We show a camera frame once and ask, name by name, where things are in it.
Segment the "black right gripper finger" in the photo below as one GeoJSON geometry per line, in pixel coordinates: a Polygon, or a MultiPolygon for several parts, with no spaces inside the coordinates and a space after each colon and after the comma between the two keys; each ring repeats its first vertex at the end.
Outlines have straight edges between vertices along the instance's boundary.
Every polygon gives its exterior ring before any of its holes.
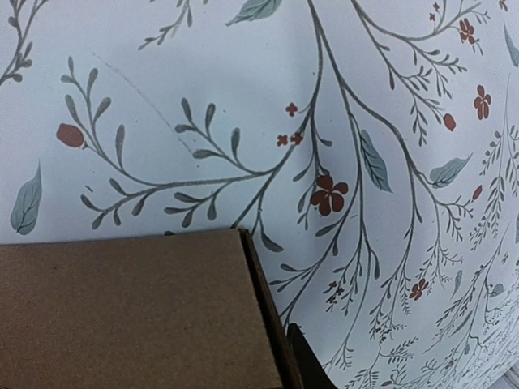
{"type": "Polygon", "coordinates": [[[288,327],[287,340],[294,356],[298,376],[304,389],[334,389],[334,384],[308,344],[296,323],[288,327]]]}

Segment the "brown cardboard box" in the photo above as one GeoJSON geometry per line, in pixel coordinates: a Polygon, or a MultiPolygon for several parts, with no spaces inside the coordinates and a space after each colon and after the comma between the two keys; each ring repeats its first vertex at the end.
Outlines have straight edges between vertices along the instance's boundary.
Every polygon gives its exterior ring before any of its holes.
{"type": "Polygon", "coordinates": [[[4,245],[4,388],[295,388],[251,235],[4,245]]]}

